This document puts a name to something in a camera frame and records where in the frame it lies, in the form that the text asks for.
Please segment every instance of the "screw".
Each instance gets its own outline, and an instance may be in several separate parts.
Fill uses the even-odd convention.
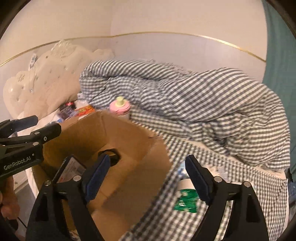
[[[216,176],[216,177],[214,177],[214,180],[216,182],[220,183],[220,182],[222,182],[223,179],[221,177]]]
[[[74,180],[75,182],[78,182],[78,181],[81,180],[81,176],[76,175],[75,177],[73,177],[73,180]]]
[[[50,180],[45,181],[44,185],[49,186],[52,182]]]
[[[248,181],[244,181],[244,186],[249,188],[251,186],[251,183],[249,183]]]

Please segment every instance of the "blue gripper pad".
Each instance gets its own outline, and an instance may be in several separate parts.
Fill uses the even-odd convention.
[[[96,198],[109,168],[110,157],[101,154],[95,164],[87,168],[83,173],[81,187],[87,203]]]
[[[213,191],[212,174],[198,163],[194,155],[186,157],[185,168],[198,196],[208,205]]]

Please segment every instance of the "pink container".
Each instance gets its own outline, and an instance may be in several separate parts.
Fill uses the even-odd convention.
[[[130,102],[124,99],[122,96],[117,97],[116,100],[110,104],[110,112],[117,114],[119,117],[125,118],[127,120],[130,116],[130,108]]]

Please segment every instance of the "finger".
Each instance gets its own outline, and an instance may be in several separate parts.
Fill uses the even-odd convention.
[[[13,192],[13,187],[14,187],[14,181],[13,181],[13,177],[9,177],[5,180],[5,188],[4,188],[4,192]]]
[[[22,235],[19,235],[17,233],[15,233],[15,236],[17,236],[17,238],[20,240],[20,241],[25,241],[25,237],[22,236]]]
[[[10,203],[17,203],[17,196],[14,192],[6,192],[2,194],[2,204],[9,205]]]
[[[20,214],[20,207],[17,203],[11,203],[1,208],[1,213],[4,218],[17,219]]]

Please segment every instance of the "teal curtain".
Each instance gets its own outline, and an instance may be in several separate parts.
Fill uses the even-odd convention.
[[[296,181],[296,39],[279,13],[265,0],[268,43],[263,83],[283,102],[291,133],[291,166]]]

